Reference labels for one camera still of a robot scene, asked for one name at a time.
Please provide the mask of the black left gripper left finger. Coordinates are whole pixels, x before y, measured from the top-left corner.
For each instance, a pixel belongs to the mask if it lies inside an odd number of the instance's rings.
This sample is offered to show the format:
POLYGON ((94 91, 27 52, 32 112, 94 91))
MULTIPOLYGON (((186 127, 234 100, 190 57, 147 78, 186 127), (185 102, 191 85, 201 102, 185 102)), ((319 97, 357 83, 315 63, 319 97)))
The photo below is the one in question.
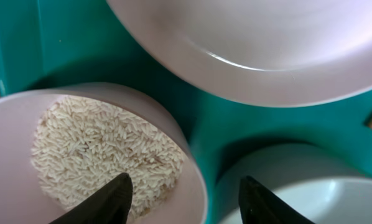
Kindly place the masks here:
POLYGON ((133 183, 124 172, 50 224, 126 224, 132 199, 133 183))

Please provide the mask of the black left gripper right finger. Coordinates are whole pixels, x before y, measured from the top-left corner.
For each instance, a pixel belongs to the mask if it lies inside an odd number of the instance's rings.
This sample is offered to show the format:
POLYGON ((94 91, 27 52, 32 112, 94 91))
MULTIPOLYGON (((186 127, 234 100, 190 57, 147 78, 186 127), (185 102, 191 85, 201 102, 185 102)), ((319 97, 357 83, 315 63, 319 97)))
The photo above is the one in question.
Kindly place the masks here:
POLYGON ((243 224, 314 224, 251 176, 239 183, 243 224))

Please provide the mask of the white rice grains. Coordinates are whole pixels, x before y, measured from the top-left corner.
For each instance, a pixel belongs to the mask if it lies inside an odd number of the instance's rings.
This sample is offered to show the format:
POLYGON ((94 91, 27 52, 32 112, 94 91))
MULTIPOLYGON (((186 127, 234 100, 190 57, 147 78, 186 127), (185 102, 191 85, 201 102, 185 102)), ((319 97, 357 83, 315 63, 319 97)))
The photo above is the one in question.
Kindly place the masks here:
POLYGON ((185 155, 168 135, 123 108, 64 96, 40 117, 31 163, 43 193, 71 210, 117 175, 129 174, 137 219, 162 205, 182 172, 185 155))

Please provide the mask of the grey bowl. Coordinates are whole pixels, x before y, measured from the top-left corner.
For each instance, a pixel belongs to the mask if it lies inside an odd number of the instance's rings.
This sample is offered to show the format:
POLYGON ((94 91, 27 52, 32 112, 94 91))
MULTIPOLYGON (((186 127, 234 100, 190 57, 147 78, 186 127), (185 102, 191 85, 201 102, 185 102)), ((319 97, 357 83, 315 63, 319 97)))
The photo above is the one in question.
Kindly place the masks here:
POLYGON ((372 177, 308 144, 279 144, 238 160, 216 185, 212 223, 241 223, 240 180, 251 176, 314 223, 372 224, 372 177))

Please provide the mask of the pink bowl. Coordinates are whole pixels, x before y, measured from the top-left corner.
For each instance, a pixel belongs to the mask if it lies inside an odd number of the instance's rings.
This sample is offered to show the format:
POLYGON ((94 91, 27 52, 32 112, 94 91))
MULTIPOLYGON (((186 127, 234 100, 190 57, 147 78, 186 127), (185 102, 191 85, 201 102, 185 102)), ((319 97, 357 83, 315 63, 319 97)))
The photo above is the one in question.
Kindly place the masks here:
POLYGON ((32 136, 41 114, 66 95, 88 97, 137 114, 170 137, 186 160, 173 194, 142 223, 204 223, 208 194, 188 142, 172 115, 150 96, 113 83, 83 83, 24 91, 0 98, 0 223, 49 223, 63 215, 45 196, 30 162, 32 136))

